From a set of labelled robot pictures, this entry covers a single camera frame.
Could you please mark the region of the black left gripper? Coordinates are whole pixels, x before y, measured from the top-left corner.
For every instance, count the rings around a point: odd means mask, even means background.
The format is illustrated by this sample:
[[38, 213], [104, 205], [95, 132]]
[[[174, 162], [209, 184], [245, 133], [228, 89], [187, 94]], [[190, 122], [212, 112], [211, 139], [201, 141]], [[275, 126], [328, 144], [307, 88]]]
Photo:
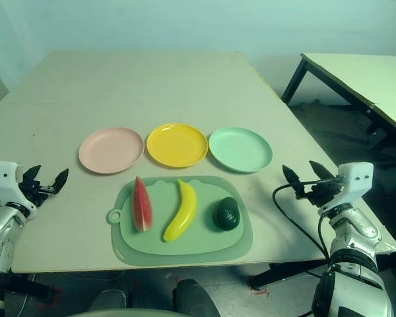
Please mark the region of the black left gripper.
[[29, 168], [22, 175], [22, 182], [18, 185], [24, 197], [36, 207], [40, 207], [49, 195], [58, 194], [69, 175], [69, 169], [66, 168], [57, 175], [52, 186], [41, 186], [40, 182], [36, 180], [41, 167], [41, 165], [37, 165]]

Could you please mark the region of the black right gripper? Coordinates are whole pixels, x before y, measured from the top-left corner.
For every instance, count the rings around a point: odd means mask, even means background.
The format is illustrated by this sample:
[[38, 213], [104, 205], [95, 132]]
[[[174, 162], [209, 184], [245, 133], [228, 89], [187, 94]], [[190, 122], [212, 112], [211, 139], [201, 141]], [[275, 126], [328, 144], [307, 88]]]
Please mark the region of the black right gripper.
[[296, 199], [307, 199], [312, 205], [322, 207], [341, 192], [341, 186], [334, 182], [334, 175], [322, 164], [312, 160], [309, 163], [314, 173], [319, 177], [319, 180], [311, 184], [310, 191], [308, 192], [305, 191], [304, 185], [293, 169], [282, 165], [282, 172], [286, 181], [293, 188]]

